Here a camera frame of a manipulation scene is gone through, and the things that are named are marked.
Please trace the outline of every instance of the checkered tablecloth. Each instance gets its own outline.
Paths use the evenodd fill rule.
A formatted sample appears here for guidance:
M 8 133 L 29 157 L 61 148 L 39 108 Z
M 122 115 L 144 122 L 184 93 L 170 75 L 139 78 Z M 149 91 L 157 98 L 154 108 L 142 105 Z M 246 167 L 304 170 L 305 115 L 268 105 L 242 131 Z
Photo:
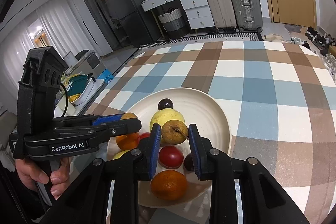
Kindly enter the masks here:
M 87 113 L 125 112 L 175 87 L 211 95 L 231 125 L 230 156 L 259 159 L 310 223 L 324 220 L 336 202 L 336 85 L 315 54 L 298 45 L 250 41 L 149 49 L 118 73 Z M 142 221 L 173 217 L 203 224 L 209 195 L 168 210 L 141 208 L 147 215 Z M 193 216 L 188 206 L 196 206 Z

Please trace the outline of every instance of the beige plate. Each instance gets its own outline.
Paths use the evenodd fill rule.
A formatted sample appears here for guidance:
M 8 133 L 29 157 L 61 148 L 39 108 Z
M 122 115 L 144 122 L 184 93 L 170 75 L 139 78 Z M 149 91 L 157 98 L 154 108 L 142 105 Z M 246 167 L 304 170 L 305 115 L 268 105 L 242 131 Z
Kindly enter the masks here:
M 194 89 L 173 88 L 161 90 L 137 102 L 127 112 L 135 113 L 141 121 L 142 128 L 139 133 L 149 132 L 150 120 L 157 112 L 158 103 L 163 98 L 172 100 L 174 109 L 184 116 L 187 126 L 191 123 L 196 123 L 200 136 L 208 138 L 214 148 L 229 154 L 231 132 L 223 110 L 211 96 Z M 183 152 L 184 157 L 190 153 L 188 141 L 176 145 L 176 147 Z M 116 145 L 114 138 L 111 138 L 108 144 L 107 159 L 111 160 L 118 152 L 120 152 L 120 149 Z M 167 169 L 158 163 L 156 174 L 164 170 Z M 138 184 L 139 204 L 152 208 L 164 208 L 186 203 L 197 198 L 211 186 L 211 181 L 199 181 L 195 173 L 184 169 L 183 164 L 176 170 L 184 174 L 188 181 L 187 192 L 181 199 L 175 201 L 159 199 L 152 194 L 150 182 L 140 181 Z

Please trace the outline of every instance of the white curtain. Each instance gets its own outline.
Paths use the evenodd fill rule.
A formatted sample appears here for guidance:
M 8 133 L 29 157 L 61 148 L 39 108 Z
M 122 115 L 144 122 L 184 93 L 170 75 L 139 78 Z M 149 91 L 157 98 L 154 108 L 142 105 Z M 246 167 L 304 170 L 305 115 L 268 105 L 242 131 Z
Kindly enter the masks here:
M 16 114 L 17 93 L 29 49 L 35 45 L 20 22 L 0 43 L 0 101 Z
M 50 44 L 62 57 L 69 51 L 76 55 L 82 50 L 95 50 L 67 0 L 49 0 L 36 12 Z

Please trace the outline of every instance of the red tomato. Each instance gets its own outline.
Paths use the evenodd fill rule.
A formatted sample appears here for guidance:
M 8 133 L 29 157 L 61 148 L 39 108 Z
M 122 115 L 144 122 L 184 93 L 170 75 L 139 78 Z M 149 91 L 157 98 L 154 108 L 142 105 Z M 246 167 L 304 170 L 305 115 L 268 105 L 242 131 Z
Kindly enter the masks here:
M 138 137 L 138 143 L 140 142 L 140 140 L 142 140 L 143 138 L 147 138 L 149 137 L 151 134 L 149 132 L 145 132 L 145 133 L 142 133 L 141 135 L 139 135 Z
M 165 146 L 160 150 L 159 160 L 160 164 L 169 169 L 176 169 L 183 163 L 183 153 L 175 146 Z

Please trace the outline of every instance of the metal pivot bolt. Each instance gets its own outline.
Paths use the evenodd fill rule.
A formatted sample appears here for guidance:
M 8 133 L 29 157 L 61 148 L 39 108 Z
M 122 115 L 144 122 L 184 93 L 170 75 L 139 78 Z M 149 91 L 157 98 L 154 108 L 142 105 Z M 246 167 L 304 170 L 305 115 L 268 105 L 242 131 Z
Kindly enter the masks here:
M 137 149 L 137 148 L 135 148 L 135 149 L 133 149 L 133 150 L 131 151 L 131 154 L 132 154 L 133 156 L 140 155 L 140 153 L 141 153 L 141 150 L 140 150 L 140 149 Z
M 95 166 L 99 166 L 103 163 L 103 160 L 101 158 L 96 158 L 93 160 L 92 164 Z
M 258 160 L 256 158 L 251 157 L 248 159 L 248 162 L 252 165 L 256 165 L 258 163 Z
M 211 149 L 209 150 L 209 153 L 210 153 L 211 155 L 216 156 L 216 155 L 219 154 L 219 150 L 218 150 L 217 148 L 211 148 Z

